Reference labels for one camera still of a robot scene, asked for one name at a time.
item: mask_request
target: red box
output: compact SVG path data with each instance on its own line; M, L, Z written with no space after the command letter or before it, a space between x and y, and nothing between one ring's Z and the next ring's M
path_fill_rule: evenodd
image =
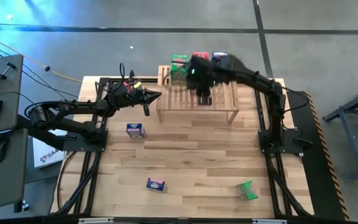
M195 52L195 53L193 53L193 55L205 58L206 60L209 60L208 52Z

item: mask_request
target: green box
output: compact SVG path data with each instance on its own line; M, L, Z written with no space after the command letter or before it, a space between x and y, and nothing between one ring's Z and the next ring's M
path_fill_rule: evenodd
M171 83L172 85L186 85L186 65L180 62L188 62L187 55L173 54L171 60Z
M251 180L237 185L237 190L239 191L240 197L242 199L253 200L258 198L258 195L256 194L256 191L252 186Z

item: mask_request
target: concrete floor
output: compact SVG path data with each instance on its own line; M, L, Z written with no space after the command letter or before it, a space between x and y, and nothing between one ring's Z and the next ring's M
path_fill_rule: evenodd
M358 1L259 0L259 6L265 29L358 30ZM8 14L13 19L6 19ZM252 0L0 0L0 23L257 28ZM169 64L173 53L213 50L233 53L251 69L265 73L258 34L0 31L0 41L79 79L85 75L117 75L119 62L138 75L156 75L157 65ZM267 34L266 42L274 77L284 78L289 88L310 92L320 117L358 93L358 35ZM79 83L46 73L28 60L25 63L51 86L78 94ZM33 101L60 99L27 77L23 77L22 93ZM21 112L26 105L28 102L21 100ZM357 124L358 117L352 122ZM358 180L348 182L344 178L354 171L354 156L339 120L321 124L350 218L358 221ZM55 183L45 180L26 185L25 199L32 209L13 215L12 207L3 207L0 218L46 214ZM48 188L46 192L37 193L44 187Z

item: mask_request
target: small box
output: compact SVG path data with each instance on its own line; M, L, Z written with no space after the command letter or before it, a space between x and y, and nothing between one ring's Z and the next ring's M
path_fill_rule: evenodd
M256 194L256 190L252 185L252 181L248 181L242 184L237 185L237 190L240 193L240 197L246 200L257 199L258 195Z
M152 190L158 190L159 192L163 192L165 190L165 182L157 179L147 179L146 187Z
M225 53L225 52L212 52L212 59L225 57L227 55L228 55L228 53Z
M209 60L209 53L208 52L195 52L193 53L194 56L199 56L201 58L205 58L206 60Z
M127 133L132 139L146 138L146 131L142 123L127 124Z
M189 58L187 55L173 54L171 61L171 79L172 85L186 85L186 65Z

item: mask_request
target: yellow wire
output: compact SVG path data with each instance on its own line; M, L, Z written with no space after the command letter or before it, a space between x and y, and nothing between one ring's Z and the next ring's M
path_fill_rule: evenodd
M10 47L10 46L8 46L8 45L6 45L6 44L4 44L4 43L2 43L1 41L0 41L0 44L2 44L3 46L5 46L5 47L7 47L7 48L9 48L9 49L11 49L11 50L13 50L14 52L16 52L16 53L18 53L18 54L23 55L23 57L29 59L30 61L36 63L37 65L40 65L40 66L43 67L43 68L46 68L46 67L47 67L46 65L42 64L41 62L38 62L38 61L36 61L36 60L34 60L34 59L32 59L32 58L30 58L30 57L28 57L28 56L26 56L26 55L20 53L20 52L18 52L17 50L13 49L12 47ZM56 71L54 71L54 70L52 70L52 69L50 69L49 71L51 71L52 73L54 73L54 74L56 74L56 75L58 75L58 76L60 76L60 77L66 78L66 79L68 79L68 80L72 80L72 81L76 81L76 82L82 83L81 80L78 80L78 79L75 79L75 78L72 78L72 77L68 77L68 76L62 75L62 74L60 74L60 73L58 73L58 72L56 72Z

